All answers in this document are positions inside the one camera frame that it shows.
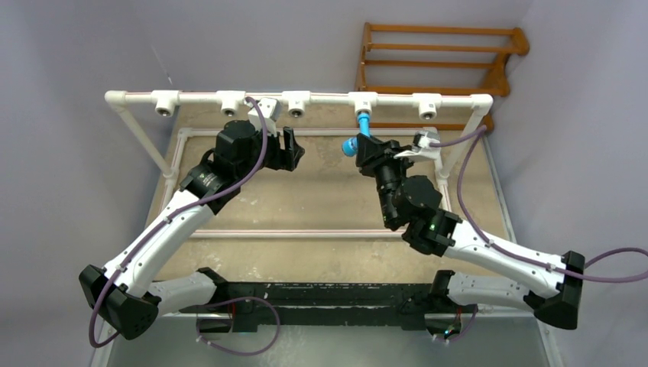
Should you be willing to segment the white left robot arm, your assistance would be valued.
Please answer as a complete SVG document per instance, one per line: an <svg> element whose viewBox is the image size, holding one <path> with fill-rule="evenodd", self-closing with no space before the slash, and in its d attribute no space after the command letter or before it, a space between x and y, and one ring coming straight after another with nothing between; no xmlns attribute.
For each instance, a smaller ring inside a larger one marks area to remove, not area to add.
<svg viewBox="0 0 648 367"><path fill-rule="evenodd" d="M272 134L248 120L226 123L214 147L188 171L158 217L118 256L102 267L87 265L79 274L92 308L92 346L104 345L95 335L98 320L132 340L166 313L194 306L210 313L223 310L228 292L217 285L214 271L198 270L171 281L154 279L181 245L238 195L260 169L294 171L304 154L291 127Z"/></svg>

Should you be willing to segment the blue plastic water faucet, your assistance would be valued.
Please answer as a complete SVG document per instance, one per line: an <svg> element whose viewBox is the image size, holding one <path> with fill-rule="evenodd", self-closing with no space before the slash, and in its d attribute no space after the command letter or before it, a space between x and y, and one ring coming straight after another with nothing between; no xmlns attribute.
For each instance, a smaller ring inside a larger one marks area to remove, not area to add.
<svg viewBox="0 0 648 367"><path fill-rule="evenodd" d="M349 138L342 144L342 153L346 157L354 157L358 153L359 143L358 136L370 136L370 120L371 116L369 112L359 112L357 115L357 123L359 126L359 133L355 136Z"/></svg>

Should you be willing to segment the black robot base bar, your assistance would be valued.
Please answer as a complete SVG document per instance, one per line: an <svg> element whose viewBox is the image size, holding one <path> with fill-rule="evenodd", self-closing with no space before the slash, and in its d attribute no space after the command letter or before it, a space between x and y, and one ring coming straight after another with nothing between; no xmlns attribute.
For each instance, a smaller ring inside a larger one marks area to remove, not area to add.
<svg viewBox="0 0 648 367"><path fill-rule="evenodd" d="M231 313L235 332L261 325L398 326L429 330L433 314L473 314L475 306L452 302L434 284L264 283L225 281L195 313Z"/></svg>

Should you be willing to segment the white PVC pipe frame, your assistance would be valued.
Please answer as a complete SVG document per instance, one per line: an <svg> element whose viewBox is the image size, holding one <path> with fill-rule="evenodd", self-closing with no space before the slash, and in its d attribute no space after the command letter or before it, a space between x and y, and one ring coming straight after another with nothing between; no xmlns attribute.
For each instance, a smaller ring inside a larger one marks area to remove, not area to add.
<svg viewBox="0 0 648 367"><path fill-rule="evenodd" d="M485 116L493 105L493 97L488 94L472 94L470 96L444 96L438 93L414 93L411 95L379 94L376 92L350 92L350 93L312 93L310 91L285 91L282 93L247 93L244 91L216 91L216 92L186 92L180 90L154 90L150 92L127 92L109 90L105 93L105 101L119 115L121 120L131 130L146 152L160 168L164 181L162 204L165 206L171 199L173 185L178 182L178 169L188 138L215 137L217 128L194 129L182 128L178 132L177 147L173 159L169 164L161 153L154 147L137 119L128 110L128 106L135 104L154 105L156 113L162 116L172 116L177 107L186 104L220 105L221 113L228 115L237 112L245 102L244 97L252 99L273 99L277 104L288 108L288 114L295 119L303 118L307 107L315 105L340 105L352 106L356 115L355 119L360 128L300 128L296 131L297 137L349 137L352 133L373 132L376 136L406 136L414 133L414 128L378 128L371 130L369 122L371 113L376 107L397 106L409 109L418 109L418 117L423 122L431 122L438 115L441 108L470 108L471 116L462 130L462 138L468 133L476 132ZM441 192L449 194L447 183L450 169L458 162L461 152L468 146L467 142L458 143L458 148L453 148L447 160L443 163L441 148L436 148L440 142L434 143L435 147L424 145L418 151L407 153L406 158L416 158L418 161L433 161L437 168L436 183L440 184ZM191 239L389 239L400 236L400 232L377 229L272 229L272 230L211 230L199 229L194 232Z"/></svg>

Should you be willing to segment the wooden rack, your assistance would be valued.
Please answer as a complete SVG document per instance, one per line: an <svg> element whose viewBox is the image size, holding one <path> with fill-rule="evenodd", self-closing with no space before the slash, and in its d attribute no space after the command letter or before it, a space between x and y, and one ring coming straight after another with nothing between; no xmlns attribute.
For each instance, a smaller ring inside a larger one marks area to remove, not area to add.
<svg viewBox="0 0 648 367"><path fill-rule="evenodd" d="M365 23L355 90L444 96L510 93L505 67L530 44L521 28Z"/></svg>

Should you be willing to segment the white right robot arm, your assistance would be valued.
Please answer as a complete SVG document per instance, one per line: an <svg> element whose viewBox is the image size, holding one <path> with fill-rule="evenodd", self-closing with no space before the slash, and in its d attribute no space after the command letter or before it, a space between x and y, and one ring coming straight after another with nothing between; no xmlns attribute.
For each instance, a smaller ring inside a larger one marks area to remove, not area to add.
<svg viewBox="0 0 648 367"><path fill-rule="evenodd" d="M577 252L535 252L476 229L459 215L443 210L442 194L423 175L407 176L412 161L397 141L357 136L355 165L376 183L384 227L396 231L424 254L466 261L494 272L471 276L438 271L429 290L431 305L493 305L531 312L538 320L564 330L578 326L585 258Z"/></svg>

